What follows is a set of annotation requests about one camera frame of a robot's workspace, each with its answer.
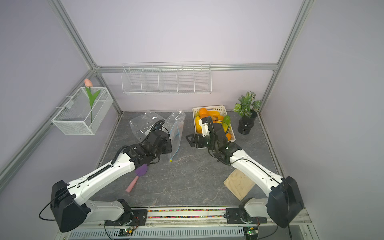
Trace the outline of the clear blue zip-top bag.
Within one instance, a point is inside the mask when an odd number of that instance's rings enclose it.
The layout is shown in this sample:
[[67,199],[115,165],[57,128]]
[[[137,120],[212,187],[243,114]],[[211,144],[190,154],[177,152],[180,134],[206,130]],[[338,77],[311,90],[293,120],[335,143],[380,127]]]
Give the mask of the clear blue zip-top bag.
[[180,149],[185,118],[186,114],[183,111],[172,112],[163,125],[167,130],[169,130],[172,144],[171,153],[166,154],[170,163],[173,161],[175,155]]

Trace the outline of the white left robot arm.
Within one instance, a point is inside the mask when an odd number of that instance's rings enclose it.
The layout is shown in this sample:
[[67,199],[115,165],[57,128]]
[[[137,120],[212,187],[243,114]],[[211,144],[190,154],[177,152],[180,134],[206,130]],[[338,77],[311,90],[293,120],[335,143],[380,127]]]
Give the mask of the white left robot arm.
[[170,134],[152,130],[142,142],[120,147],[111,161],[93,172],[69,183],[56,182],[52,186],[49,207],[59,230],[66,233],[83,223],[99,221],[112,225],[132,224],[134,215],[125,200],[97,202],[91,197],[119,177],[171,152]]

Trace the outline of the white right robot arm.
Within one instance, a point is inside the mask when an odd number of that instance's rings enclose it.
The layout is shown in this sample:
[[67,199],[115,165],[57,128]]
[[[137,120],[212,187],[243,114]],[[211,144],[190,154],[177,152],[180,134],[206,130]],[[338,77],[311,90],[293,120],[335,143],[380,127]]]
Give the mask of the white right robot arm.
[[249,198],[239,206],[239,217],[245,223],[257,218],[270,218],[280,228],[289,227],[305,207],[299,186],[290,176],[284,178],[252,159],[239,145],[226,137],[224,128],[208,117],[199,121],[202,133],[187,135],[186,139],[198,149],[208,149],[220,163],[232,166],[252,180],[266,199]]

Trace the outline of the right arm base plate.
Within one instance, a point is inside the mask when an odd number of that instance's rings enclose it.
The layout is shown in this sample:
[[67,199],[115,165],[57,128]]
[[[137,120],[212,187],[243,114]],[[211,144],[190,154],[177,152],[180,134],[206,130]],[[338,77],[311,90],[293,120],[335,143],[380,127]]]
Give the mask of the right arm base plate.
[[266,224],[265,217],[250,217],[245,210],[240,208],[226,208],[224,218],[228,224]]

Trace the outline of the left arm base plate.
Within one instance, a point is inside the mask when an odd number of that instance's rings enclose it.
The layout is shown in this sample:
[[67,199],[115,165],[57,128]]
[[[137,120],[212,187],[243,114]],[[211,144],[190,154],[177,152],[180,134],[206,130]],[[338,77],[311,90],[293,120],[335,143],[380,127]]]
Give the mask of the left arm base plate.
[[123,215],[116,221],[106,220],[105,226],[107,227],[122,227],[122,226],[144,226],[146,224],[148,216],[147,209],[132,209]]

